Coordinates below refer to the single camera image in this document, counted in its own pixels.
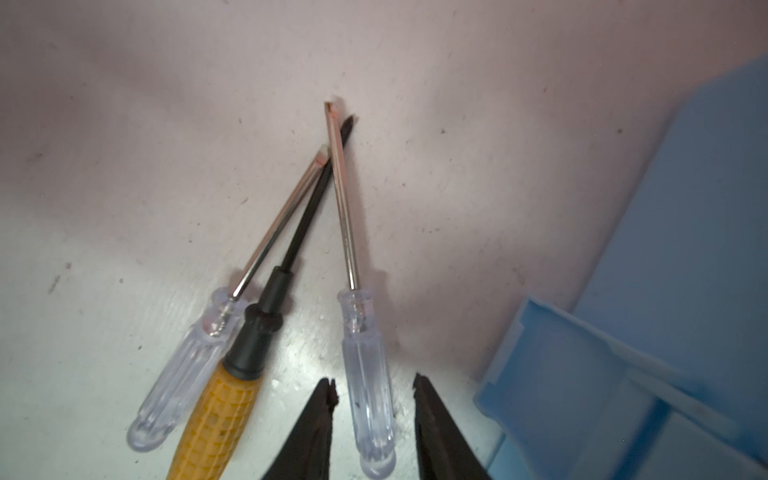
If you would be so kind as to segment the yellow handle screwdriver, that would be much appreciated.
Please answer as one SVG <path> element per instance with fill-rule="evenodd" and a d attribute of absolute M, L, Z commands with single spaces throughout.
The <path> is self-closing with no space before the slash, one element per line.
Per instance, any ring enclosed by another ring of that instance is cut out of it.
<path fill-rule="evenodd" d="M 245 309 L 244 325 L 203 389 L 179 441 L 169 479 L 222 476 L 253 411 L 270 346 L 283 326 L 293 265 L 331 179 L 332 164 L 327 163 L 282 263 L 273 269 L 259 300 Z"/>

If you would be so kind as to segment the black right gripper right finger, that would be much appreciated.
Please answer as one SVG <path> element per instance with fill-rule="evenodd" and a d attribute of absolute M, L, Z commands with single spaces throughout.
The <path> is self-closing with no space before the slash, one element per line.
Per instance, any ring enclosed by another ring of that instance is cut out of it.
<path fill-rule="evenodd" d="M 413 389 L 419 477 L 489 480 L 430 379 L 417 373 Z"/>

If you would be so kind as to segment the blue plastic tool box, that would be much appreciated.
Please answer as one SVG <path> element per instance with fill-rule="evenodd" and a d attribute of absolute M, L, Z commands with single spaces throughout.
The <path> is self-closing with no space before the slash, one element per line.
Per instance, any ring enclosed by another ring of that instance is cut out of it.
<path fill-rule="evenodd" d="M 767 61 L 699 87 L 570 311 L 526 298 L 477 408 L 494 479 L 767 475 Z"/>

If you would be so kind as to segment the clear handle short screwdriver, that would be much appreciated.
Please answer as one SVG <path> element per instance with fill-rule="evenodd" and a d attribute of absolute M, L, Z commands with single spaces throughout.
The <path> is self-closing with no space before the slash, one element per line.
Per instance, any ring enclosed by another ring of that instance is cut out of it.
<path fill-rule="evenodd" d="M 396 465 L 391 382 L 373 296 L 360 283 L 339 114 L 331 102 L 324 104 L 324 111 L 348 280 L 348 287 L 338 294 L 338 302 L 343 318 L 342 353 L 355 444 L 363 473 L 371 479 L 385 479 Z"/>

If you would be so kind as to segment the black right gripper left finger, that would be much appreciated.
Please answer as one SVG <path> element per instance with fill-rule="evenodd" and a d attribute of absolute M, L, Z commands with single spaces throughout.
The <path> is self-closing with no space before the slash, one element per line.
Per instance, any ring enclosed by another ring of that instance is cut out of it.
<path fill-rule="evenodd" d="M 333 413 L 338 394 L 322 378 L 310 395 L 282 449 L 263 479 L 329 479 Z"/>

